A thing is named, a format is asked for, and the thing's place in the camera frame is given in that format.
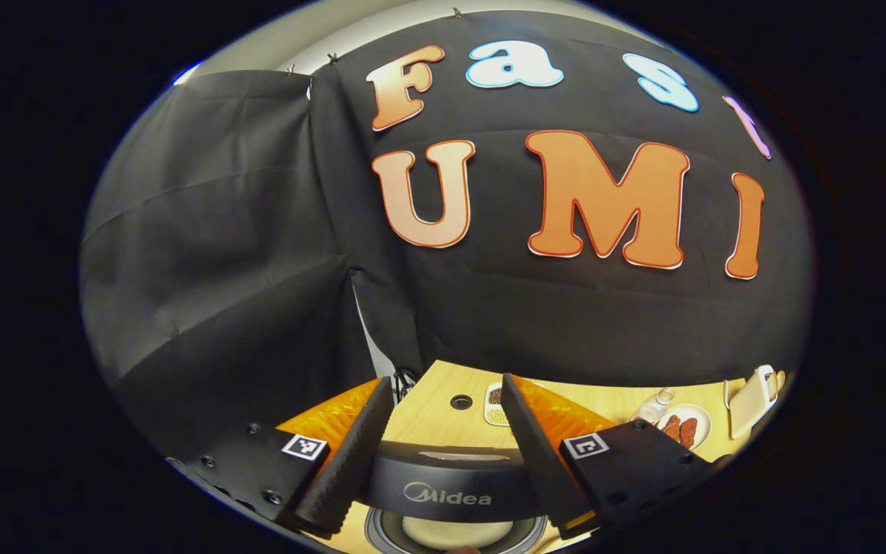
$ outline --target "wooden table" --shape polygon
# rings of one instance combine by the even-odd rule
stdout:
[[[485,446],[495,449],[516,449],[518,443],[509,427],[496,427],[485,421],[483,403],[489,385],[501,382],[501,374],[467,368],[463,365],[438,361],[419,379],[412,390],[391,413],[384,441],[416,442],[427,446]],[[623,423],[651,394],[661,387],[620,387],[572,385],[565,382],[549,382],[532,379],[565,396],[566,399],[590,408],[602,416]],[[744,379],[729,382],[729,395],[744,385]],[[697,456],[713,462],[720,456],[737,452],[748,441],[745,435],[731,439],[729,412],[724,406],[724,383],[707,385],[676,386],[672,405],[696,404],[710,414],[710,435],[694,452]],[[456,410],[450,406],[450,399],[465,394],[474,400],[474,405],[466,410]],[[365,539],[365,518],[368,507],[355,502],[348,512],[341,532],[329,541],[321,540],[331,547],[351,554],[378,554]],[[572,544],[587,536],[564,541],[553,526],[546,529],[542,539],[531,554],[551,552]]]

